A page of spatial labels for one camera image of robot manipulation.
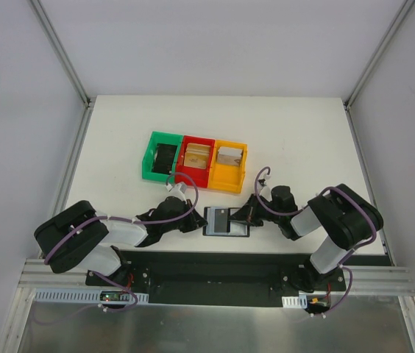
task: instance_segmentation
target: white wall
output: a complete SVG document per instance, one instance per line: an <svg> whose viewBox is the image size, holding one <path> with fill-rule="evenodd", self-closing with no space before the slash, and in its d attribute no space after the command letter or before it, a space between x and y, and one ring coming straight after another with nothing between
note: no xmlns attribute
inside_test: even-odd
<svg viewBox="0 0 415 353"><path fill-rule="evenodd" d="M43 0L97 94L346 98L403 0Z"/></svg>
<svg viewBox="0 0 415 353"><path fill-rule="evenodd" d="M0 331L82 105L24 0L0 0Z"/></svg>
<svg viewBox="0 0 415 353"><path fill-rule="evenodd" d="M399 265L415 279L415 9L352 109Z"/></svg>

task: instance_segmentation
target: gray floor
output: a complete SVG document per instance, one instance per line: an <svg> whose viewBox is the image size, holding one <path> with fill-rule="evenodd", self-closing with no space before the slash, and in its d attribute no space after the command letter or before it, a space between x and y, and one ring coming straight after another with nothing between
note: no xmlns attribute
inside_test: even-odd
<svg viewBox="0 0 415 353"><path fill-rule="evenodd" d="M34 303L53 321L79 304ZM302 310L149 305L91 308L50 327L33 323L20 352L412 352L394 297L350 297L326 319Z"/></svg>

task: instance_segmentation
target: black object in green bin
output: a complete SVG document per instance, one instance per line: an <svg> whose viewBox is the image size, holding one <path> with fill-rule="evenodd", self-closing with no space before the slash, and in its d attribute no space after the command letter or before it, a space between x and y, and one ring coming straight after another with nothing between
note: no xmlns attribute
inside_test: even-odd
<svg viewBox="0 0 415 353"><path fill-rule="evenodd" d="M159 174L171 174L171 169L178 146L167 143L157 143L152 171Z"/></svg>

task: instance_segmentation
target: white table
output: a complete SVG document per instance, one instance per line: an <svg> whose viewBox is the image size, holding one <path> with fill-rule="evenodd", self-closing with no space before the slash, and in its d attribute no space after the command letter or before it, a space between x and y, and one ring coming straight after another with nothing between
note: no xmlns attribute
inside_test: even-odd
<svg viewBox="0 0 415 353"><path fill-rule="evenodd" d="M248 145L240 195L200 189L196 207L240 207L257 172L269 165L269 185L288 185L304 205L329 185L345 183L368 198L340 99L227 96L98 96L67 207L86 199L111 215L133 217L165 199L163 184L143 180L141 163L152 131L231 140ZM194 200L194 191L188 190ZM140 251L311 253L323 229L291 241L276 225L251 228L249 238L206 237L174 231ZM383 254L378 238L359 254Z"/></svg>

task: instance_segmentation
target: yellow bin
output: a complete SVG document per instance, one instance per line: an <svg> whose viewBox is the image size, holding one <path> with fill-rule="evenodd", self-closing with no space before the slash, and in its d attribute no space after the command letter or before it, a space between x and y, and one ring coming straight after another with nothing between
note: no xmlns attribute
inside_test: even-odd
<svg viewBox="0 0 415 353"><path fill-rule="evenodd" d="M243 151L240 166L217 163L217 154L220 147L232 147ZM213 159L210 164L208 188L240 193L245 178L246 144L216 140L214 143Z"/></svg>

